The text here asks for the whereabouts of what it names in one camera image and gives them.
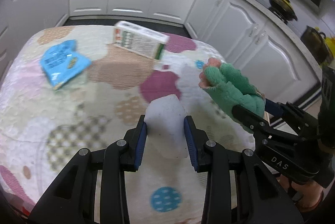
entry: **patterned tablecloth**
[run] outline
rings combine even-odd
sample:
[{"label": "patterned tablecloth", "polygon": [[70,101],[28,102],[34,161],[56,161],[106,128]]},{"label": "patterned tablecloth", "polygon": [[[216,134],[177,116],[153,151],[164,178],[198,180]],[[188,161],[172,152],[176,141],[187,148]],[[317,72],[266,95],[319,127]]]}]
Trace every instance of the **patterned tablecloth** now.
[{"label": "patterned tablecloth", "polygon": [[[29,214],[80,148],[99,150],[123,138],[152,100],[170,94],[210,139],[232,150],[254,148],[252,135],[198,87],[202,65],[209,57],[223,61],[220,54],[201,41],[169,35],[159,61],[114,46],[112,26],[51,28],[26,43],[0,90],[0,183],[12,205]],[[67,39],[77,40],[77,51],[92,65],[54,91],[39,61]],[[126,174],[131,223],[199,223],[205,186],[206,174],[194,172],[189,157],[165,159],[148,139],[139,171]]]}]

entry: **kettle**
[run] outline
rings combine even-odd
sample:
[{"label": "kettle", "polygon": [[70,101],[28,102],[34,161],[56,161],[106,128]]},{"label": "kettle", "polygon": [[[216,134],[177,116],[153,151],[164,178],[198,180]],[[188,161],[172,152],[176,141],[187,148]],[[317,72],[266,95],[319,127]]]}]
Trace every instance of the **kettle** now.
[{"label": "kettle", "polygon": [[307,26],[306,30],[300,37],[300,40],[305,44],[307,49],[312,53],[318,64],[324,62],[328,57],[329,51],[324,42],[326,35],[323,32],[319,32],[319,28],[312,28]]}]

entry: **dark floor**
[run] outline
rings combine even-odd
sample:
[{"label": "dark floor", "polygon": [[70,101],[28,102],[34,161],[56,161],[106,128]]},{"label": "dark floor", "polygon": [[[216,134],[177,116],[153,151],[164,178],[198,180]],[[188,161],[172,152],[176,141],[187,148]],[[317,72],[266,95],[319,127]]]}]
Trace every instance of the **dark floor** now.
[{"label": "dark floor", "polygon": [[[64,25],[89,25],[89,24],[114,25],[118,21],[120,21],[120,20],[114,20],[114,19],[70,20],[70,19],[68,19],[65,22]],[[149,28],[149,29],[152,29],[152,30],[155,30],[155,31],[158,31],[158,32],[171,33],[171,34],[191,38],[190,35],[188,34],[186,28],[184,28],[184,27],[177,27],[177,26],[172,26],[172,25],[168,25],[168,24],[161,24],[161,23],[154,23],[154,22],[143,22],[143,21],[132,21],[132,20],[126,20],[126,21],[144,26],[146,28]]]}]

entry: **product box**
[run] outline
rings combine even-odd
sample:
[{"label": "product box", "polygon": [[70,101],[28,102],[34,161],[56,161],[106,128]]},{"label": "product box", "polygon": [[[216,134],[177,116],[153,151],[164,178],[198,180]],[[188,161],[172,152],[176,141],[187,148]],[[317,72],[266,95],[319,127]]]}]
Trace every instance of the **product box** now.
[{"label": "product box", "polygon": [[114,26],[114,43],[142,56],[159,59],[169,36],[126,21]]}]

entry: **blue snack bag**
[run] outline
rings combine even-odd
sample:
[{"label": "blue snack bag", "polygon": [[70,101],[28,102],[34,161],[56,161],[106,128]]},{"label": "blue snack bag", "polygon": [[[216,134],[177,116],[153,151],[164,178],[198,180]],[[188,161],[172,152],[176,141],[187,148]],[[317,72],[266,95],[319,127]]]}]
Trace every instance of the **blue snack bag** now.
[{"label": "blue snack bag", "polygon": [[76,40],[66,40],[50,47],[44,53],[40,63],[54,90],[81,73],[91,61],[75,52]]}]

